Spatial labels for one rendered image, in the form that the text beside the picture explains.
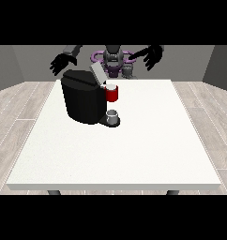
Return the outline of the pale grey machine lid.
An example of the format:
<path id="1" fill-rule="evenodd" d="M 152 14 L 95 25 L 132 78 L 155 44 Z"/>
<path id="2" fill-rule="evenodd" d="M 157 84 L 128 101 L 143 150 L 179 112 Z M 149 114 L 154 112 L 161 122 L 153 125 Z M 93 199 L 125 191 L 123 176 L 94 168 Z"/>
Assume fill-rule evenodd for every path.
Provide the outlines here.
<path id="1" fill-rule="evenodd" d="M 103 85 L 108 77 L 105 74 L 100 62 L 96 62 L 90 66 L 90 70 L 94 74 L 96 81 L 98 82 L 98 85 Z"/>

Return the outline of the red pod holder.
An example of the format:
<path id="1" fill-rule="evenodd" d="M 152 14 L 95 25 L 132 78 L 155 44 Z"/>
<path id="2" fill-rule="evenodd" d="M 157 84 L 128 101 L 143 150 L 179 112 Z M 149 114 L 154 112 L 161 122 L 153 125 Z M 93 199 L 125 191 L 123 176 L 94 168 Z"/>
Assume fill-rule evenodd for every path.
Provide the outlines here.
<path id="1" fill-rule="evenodd" d="M 118 100 L 118 86 L 116 84 L 107 84 L 105 86 L 106 100 L 115 102 Z"/>

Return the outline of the black coffee machine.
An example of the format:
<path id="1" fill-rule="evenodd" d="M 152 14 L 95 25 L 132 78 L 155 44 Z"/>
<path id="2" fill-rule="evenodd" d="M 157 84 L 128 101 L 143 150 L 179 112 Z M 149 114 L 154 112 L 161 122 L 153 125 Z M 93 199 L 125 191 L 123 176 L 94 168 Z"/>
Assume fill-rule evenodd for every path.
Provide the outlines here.
<path id="1" fill-rule="evenodd" d="M 68 116 L 73 120 L 95 125 L 100 123 L 109 128 L 120 125 L 120 118 L 115 125 L 107 123 L 107 103 L 105 86 L 98 85 L 94 74 L 85 70 L 67 70 L 61 79 L 61 85 Z"/>

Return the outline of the small grey coffee pod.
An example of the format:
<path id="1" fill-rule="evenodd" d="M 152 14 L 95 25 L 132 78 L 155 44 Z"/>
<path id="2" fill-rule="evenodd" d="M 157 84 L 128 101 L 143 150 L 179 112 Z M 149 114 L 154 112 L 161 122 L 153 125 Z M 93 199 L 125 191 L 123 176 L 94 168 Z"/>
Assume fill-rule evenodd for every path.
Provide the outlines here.
<path id="1" fill-rule="evenodd" d="M 132 64 L 124 64 L 122 66 L 122 76 L 124 78 L 130 79 L 132 77 L 133 65 Z"/>

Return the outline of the small grey cup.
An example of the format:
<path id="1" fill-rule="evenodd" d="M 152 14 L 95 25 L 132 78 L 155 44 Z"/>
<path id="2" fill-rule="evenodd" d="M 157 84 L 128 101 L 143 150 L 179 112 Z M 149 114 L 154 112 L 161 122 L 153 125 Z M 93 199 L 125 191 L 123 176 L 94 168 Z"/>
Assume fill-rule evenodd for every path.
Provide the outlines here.
<path id="1" fill-rule="evenodd" d="M 107 123 L 115 125 L 118 122 L 118 112 L 116 110 L 109 110 L 106 112 Z"/>

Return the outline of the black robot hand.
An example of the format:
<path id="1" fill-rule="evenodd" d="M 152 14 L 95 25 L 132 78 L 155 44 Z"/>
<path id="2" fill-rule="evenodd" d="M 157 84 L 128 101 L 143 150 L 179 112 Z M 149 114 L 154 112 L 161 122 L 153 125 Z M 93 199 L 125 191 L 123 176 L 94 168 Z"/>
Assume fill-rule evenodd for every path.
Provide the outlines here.
<path id="1" fill-rule="evenodd" d="M 145 66 L 148 71 L 150 71 L 156 63 L 158 63 L 163 54 L 164 48 L 162 45 L 149 45 L 129 57 L 129 60 L 136 59 L 138 57 L 143 57 Z"/>
<path id="2" fill-rule="evenodd" d="M 60 53 L 52 60 L 50 70 L 53 72 L 53 75 L 56 76 L 68 65 L 68 63 L 77 65 L 77 59 L 72 55 Z"/>

